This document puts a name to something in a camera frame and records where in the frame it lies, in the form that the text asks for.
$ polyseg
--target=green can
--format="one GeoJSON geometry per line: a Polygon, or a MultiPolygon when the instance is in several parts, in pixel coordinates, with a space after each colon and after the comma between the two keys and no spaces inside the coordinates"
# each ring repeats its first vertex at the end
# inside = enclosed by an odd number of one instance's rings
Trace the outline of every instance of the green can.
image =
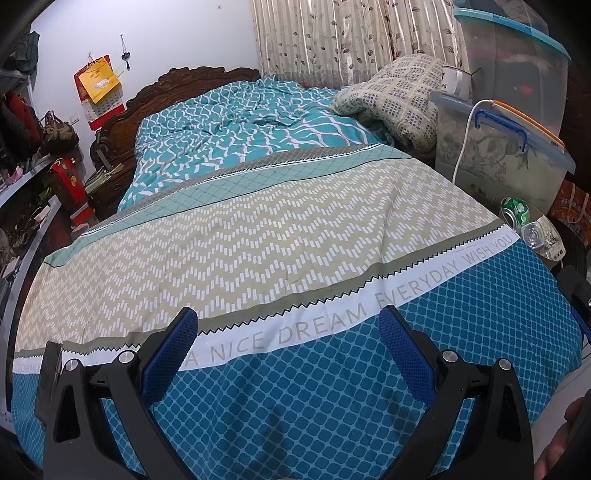
{"type": "Polygon", "coordinates": [[[530,222],[530,208],[520,199],[507,197],[501,201],[501,216],[507,220],[514,230],[521,228],[530,222]]]}

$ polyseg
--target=white cable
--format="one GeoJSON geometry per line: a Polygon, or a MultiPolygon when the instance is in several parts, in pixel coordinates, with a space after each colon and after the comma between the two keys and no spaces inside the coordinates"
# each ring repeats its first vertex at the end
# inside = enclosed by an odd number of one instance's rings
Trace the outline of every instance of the white cable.
{"type": "Polygon", "coordinates": [[[470,124],[472,123],[472,117],[474,116],[474,112],[476,112],[476,109],[485,103],[492,103],[492,100],[480,100],[479,102],[476,102],[474,104],[474,106],[472,107],[472,110],[470,110],[470,115],[468,115],[468,123],[466,125],[466,133],[464,134],[464,142],[462,143],[462,149],[460,150],[460,155],[457,158],[456,168],[453,169],[452,183],[454,185],[456,184],[457,171],[460,168],[460,162],[462,161],[462,157],[464,156],[464,150],[466,149],[466,143],[468,142],[468,131],[470,130],[470,124]]]}

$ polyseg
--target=metal bolt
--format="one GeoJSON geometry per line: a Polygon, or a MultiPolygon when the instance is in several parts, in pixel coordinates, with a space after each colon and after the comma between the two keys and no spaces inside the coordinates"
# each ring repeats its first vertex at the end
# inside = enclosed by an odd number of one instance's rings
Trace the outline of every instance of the metal bolt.
{"type": "Polygon", "coordinates": [[[453,352],[452,350],[445,350],[441,356],[446,362],[450,362],[451,364],[453,362],[457,362],[457,353],[453,352]]]}
{"type": "Polygon", "coordinates": [[[511,365],[511,362],[509,362],[509,360],[506,358],[501,358],[499,360],[499,367],[501,367],[503,370],[511,370],[512,366],[513,365],[511,365]]]}
{"type": "Polygon", "coordinates": [[[78,360],[76,360],[75,358],[72,358],[66,362],[66,370],[68,370],[69,372],[76,369],[77,366],[78,360]]]}
{"type": "Polygon", "coordinates": [[[131,350],[126,350],[125,352],[119,354],[119,362],[122,364],[128,364],[134,359],[134,356],[135,353],[133,353],[131,350]]]}

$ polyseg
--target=bed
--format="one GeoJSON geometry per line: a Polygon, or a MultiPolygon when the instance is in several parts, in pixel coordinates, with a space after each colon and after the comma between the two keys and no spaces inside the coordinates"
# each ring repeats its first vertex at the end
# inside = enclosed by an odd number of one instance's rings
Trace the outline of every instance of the bed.
{"type": "Polygon", "coordinates": [[[95,164],[123,168],[91,203],[104,219],[175,183],[277,151],[382,142],[379,124],[367,129],[330,110],[335,93],[245,68],[173,69],[101,129],[95,164]]]}
{"type": "MultiPolygon", "coordinates": [[[[157,97],[144,113],[155,113],[157,97]]],[[[113,120],[103,141],[137,128],[141,115],[113,120]]],[[[379,478],[425,410],[379,338],[376,315],[392,303],[467,361],[510,359],[530,420],[540,415],[580,366],[582,342],[543,264],[495,215],[400,150],[312,147],[136,192],[46,258],[12,368],[15,431],[38,466],[46,342],[63,344],[64,362],[101,364],[137,349],[183,306],[197,312],[200,335],[151,410],[200,480],[379,478]]],[[[113,404],[103,408],[126,464],[141,472],[113,404]]]]}

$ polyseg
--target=teal patterned blanket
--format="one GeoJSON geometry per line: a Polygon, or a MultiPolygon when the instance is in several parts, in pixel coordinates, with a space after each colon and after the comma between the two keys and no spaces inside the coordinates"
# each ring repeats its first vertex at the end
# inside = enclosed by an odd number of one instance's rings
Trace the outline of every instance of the teal patterned blanket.
{"type": "Polygon", "coordinates": [[[382,143],[329,107],[336,90],[264,78],[233,82],[145,118],[135,142],[138,166],[119,211],[160,190],[265,155],[306,147],[382,143]]]}

